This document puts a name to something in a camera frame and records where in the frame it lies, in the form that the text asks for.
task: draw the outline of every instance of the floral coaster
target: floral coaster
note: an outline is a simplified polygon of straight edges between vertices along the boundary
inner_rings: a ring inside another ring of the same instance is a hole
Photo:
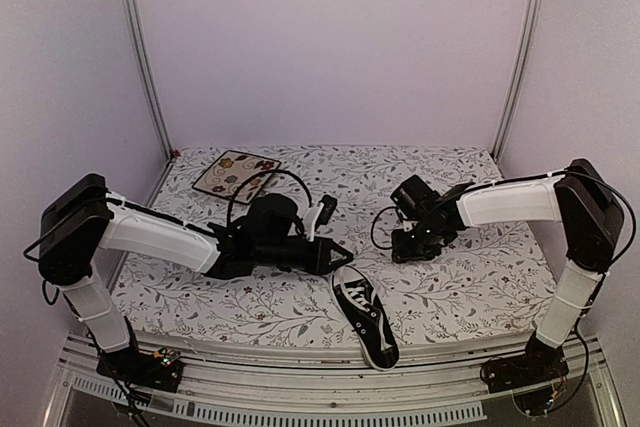
[[[199,192],[229,200],[236,189],[249,177],[258,172],[277,169],[280,164],[279,160],[227,150],[204,171],[192,187]],[[241,204],[251,202],[271,178],[271,175],[253,179],[238,194],[236,202]]]

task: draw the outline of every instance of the floral tablecloth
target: floral tablecloth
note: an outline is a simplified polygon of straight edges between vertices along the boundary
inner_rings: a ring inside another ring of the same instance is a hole
[[[185,149],[154,208],[190,222],[224,224],[227,202],[192,189],[226,149]],[[487,151],[417,146],[297,146],[235,149],[282,161],[338,208],[319,235],[355,254],[352,265],[372,279],[400,345],[452,342],[522,332],[544,313],[555,283],[526,223],[461,232],[431,262],[394,264],[369,240],[371,221],[403,180],[420,175],[439,192],[465,182],[499,179]],[[292,180],[274,176],[279,192],[306,208]],[[235,207],[236,215],[246,207]],[[388,242],[395,214],[383,215],[376,240]],[[179,265],[131,254],[113,292],[136,330],[215,342],[288,347],[357,346],[331,300],[327,278],[258,267],[251,277],[221,281]]]

